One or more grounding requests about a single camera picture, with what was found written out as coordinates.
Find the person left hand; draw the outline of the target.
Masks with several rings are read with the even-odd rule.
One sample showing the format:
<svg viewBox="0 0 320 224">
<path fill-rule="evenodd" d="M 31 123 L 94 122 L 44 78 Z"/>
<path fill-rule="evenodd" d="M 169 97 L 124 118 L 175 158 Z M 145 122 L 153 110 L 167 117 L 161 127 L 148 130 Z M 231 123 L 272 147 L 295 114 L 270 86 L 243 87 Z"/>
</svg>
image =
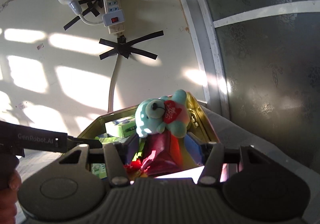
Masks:
<svg viewBox="0 0 320 224">
<path fill-rule="evenodd" d="M 1 154 L 1 223 L 16 223 L 17 192 L 22 184 L 18 164 L 16 156 Z"/>
</svg>

